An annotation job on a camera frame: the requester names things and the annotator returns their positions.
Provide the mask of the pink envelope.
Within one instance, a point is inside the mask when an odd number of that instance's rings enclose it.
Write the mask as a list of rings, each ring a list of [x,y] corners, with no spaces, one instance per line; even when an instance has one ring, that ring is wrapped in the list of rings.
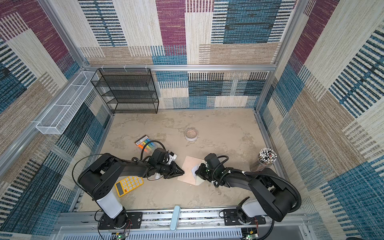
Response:
[[[197,177],[194,179],[193,174],[191,172],[192,168],[196,165],[205,164],[205,161],[202,159],[186,156],[184,164],[182,166],[182,170],[185,172],[182,176],[178,177],[178,181],[193,185],[193,186],[199,186],[201,185],[204,180]]]

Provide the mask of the white letter paper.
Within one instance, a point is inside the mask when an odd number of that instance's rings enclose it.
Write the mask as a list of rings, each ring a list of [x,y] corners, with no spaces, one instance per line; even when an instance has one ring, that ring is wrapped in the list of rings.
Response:
[[[199,167],[200,167],[199,165],[196,165],[196,166],[194,166],[194,167],[192,168],[192,170],[191,170],[194,179],[197,178],[197,173],[196,173],[196,172],[198,171]]]

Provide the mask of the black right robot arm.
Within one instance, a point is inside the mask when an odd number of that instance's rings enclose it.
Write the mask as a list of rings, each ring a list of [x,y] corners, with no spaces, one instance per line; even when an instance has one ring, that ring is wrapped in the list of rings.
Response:
[[[241,188],[251,191],[264,213],[272,220],[281,222],[288,213],[300,209],[302,197],[298,189],[271,169],[259,172],[245,172],[225,167],[228,156],[214,153],[204,158],[195,174],[202,180],[211,182],[216,188]]]

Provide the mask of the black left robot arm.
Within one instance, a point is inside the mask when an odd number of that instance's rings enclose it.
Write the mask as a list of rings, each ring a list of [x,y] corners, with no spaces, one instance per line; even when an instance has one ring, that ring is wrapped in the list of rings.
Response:
[[[146,145],[157,143],[150,156],[144,157],[144,150],[139,159],[131,161],[122,160],[109,153],[98,154],[98,158],[87,167],[77,179],[75,184],[88,194],[111,220],[126,219],[126,210],[112,193],[115,183],[120,177],[149,178],[160,174],[164,179],[182,176],[185,172],[174,161],[171,161],[170,152],[156,140]]]

